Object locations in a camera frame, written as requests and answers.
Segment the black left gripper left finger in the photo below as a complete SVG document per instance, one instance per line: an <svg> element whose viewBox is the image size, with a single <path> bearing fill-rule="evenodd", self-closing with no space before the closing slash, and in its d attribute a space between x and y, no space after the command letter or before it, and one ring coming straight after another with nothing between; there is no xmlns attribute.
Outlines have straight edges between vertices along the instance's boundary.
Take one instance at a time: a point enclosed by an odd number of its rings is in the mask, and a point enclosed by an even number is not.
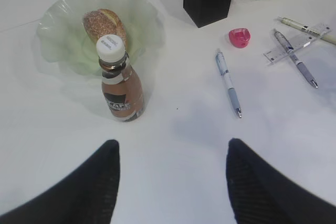
<svg viewBox="0 0 336 224"><path fill-rule="evenodd" d="M110 223L119 181L119 143L107 140L56 185L1 215L1 223Z"/></svg>

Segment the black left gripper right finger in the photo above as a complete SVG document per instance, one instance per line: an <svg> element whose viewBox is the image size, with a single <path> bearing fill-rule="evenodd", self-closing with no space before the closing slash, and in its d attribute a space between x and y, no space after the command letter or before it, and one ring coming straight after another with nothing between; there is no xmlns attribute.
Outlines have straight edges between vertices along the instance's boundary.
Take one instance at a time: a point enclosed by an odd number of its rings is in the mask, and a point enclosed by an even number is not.
<svg viewBox="0 0 336 224"><path fill-rule="evenodd" d="M335 223L335 206L291 181L238 138L228 142L226 180L237 223Z"/></svg>

